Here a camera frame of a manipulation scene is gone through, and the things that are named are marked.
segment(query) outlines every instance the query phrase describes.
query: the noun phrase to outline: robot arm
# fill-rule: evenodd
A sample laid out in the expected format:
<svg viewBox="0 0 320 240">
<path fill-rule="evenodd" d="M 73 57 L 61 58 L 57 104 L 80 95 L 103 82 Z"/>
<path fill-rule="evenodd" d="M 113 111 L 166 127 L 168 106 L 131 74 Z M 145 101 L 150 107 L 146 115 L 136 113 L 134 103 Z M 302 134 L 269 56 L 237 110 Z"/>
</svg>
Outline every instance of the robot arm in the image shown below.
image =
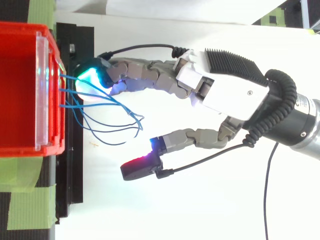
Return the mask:
<svg viewBox="0 0 320 240">
<path fill-rule="evenodd" d="M 112 87 L 112 95 L 162 90 L 228 116 L 219 131 L 184 129 L 151 139 L 151 153 L 121 167 L 125 180 L 150 174 L 167 177 L 174 171 L 163 170 L 161 155 L 190 145 L 221 149 L 240 129 L 249 130 L 241 147 L 253 148 L 265 136 L 320 159 L 320 101 L 297 95 L 293 80 L 283 72 L 270 70 L 264 76 L 253 61 L 216 50 L 189 50 L 177 61 L 95 61 L 101 72 L 98 81 L 106 89 Z"/>
</svg>

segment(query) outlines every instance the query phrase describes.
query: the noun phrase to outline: red plastic bin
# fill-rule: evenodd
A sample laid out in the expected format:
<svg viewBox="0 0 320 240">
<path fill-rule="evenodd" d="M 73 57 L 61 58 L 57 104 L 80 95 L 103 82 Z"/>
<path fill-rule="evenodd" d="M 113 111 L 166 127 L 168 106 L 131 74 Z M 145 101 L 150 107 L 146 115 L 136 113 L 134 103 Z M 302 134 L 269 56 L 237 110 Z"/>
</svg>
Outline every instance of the red plastic bin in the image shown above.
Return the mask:
<svg viewBox="0 0 320 240">
<path fill-rule="evenodd" d="M 45 25 L 0 22 L 0 158 L 65 150 L 66 80 Z"/>
</svg>

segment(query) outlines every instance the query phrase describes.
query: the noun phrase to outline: coiled black cable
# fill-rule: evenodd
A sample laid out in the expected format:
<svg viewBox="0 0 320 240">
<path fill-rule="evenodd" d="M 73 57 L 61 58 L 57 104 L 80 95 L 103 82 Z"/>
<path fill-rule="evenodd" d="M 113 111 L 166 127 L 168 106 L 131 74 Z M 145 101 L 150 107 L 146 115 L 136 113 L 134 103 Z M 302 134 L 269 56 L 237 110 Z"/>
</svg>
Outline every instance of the coiled black cable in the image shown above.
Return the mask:
<svg viewBox="0 0 320 240">
<path fill-rule="evenodd" d="M 175 46 L 172 50 L 172 58 L 180 58 L 185 52 L 187 52 L 189 49 L 187 48 L 182 48 L 182 47 L 177 47 Z"/>
<path fill-rule="evenodd" d="M 116 51 L 105 52 L 100 54 L 98 57 L 109 61 L 110 58 L 112 58 L 115 54 L 123 53 L 133 49 L 144 49 L 144 48 L 170 48 L 172 49 L 172 54 L 171 54 L 172 58 L 179 58 L 189 50 L 187 48 L 172 46 L 168 44 L 143 44 L 143 45 L 135 45 L 135 46 L 122 48 Z"/>
<path fill-rule="evenodd" d="M 250 129 L 249 134 L 245 136 L 242 143 L 250 148 L 254 148 L 259 138 L 284 120 L 294 109 L 297 101 L 296 84 L 289 75 L 282 71 L 271 69 L 265 74 L 265 77 L 280 86 L 282 102 L 269 116 L 256 123 Z"/>
</svg>

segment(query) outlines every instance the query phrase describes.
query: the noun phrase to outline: white wall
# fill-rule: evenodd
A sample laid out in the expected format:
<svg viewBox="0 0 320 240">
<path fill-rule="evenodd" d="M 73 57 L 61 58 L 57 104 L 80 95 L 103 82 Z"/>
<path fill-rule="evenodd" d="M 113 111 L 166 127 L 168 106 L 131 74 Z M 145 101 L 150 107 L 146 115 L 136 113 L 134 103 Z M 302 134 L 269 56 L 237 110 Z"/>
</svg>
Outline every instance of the white wall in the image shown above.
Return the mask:
<svg viewBox="0 0 320 240">
<path fill-rule="evenodd" d="M 299 93 L 320 98 L 319 75 L 313 71 L 317 63 L 312 60 L 319 55 L 316 46 L 320 36 L 306 30 L 66 12 L 57 12 L 56 19 L 94 26 L 95 55 L 151 43 L 225 49 L 254 60 L 263 73 L 272 68 L 288 73 Z M 149 48 L 121 56 L 170 60 L 170 51 Z M 217 129 L 223 117 L 193 109 L 188 99 L 179 100 L 161 91 L 123 93 L 116 98 L 146 117 L 146 138 L 184 128 Z M 131 122 L 121 109 L 91 108 L 87 113 L 105 123 Z M 241 131 L 229 146 L 239 144 L 245 134 Z M 101 136 L 116 143 L 133 135 Z M 263 193 L 272 141 L 261 139 L 254 149 L 235 150 L 162 180 L 152 175 L 129 182 L 122 180 L 119 167 L 139 154 L 133 142 L 109 147 L 85 131 L 83 145 L 84 203 L 72 205 L 70 216 L 56 226 L 57 240 L 265 239 Z M 165 168 L 175 168 L 215 152 L 191 146 L 162 159 Z M 320 238 L 319 185 L 318 160 L 279 146 L 269 179 L 269 239 Z"/>
<path fill-rule="evenodd" d="M 57 0 L 57 8 L 87 14 L 251 25 L 284 1 Z"/>
</svg>

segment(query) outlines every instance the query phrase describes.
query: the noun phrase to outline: screw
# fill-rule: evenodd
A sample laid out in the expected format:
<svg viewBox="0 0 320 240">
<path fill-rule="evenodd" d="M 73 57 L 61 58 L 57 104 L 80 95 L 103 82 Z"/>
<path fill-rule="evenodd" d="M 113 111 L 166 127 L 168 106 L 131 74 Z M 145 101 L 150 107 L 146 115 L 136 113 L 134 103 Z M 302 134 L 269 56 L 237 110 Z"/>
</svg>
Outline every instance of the screw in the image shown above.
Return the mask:
<svg viewBox="0 0 320 240">
<path fill-rule="evenodd" d="M 74 44 L 70 44 L 70 46 L 69 46 L 69 52 L 70 52 L 71 54 L 74 54 L 74 53 L 76 52 L 76 47 L 75 47 Z"/>
</svg>

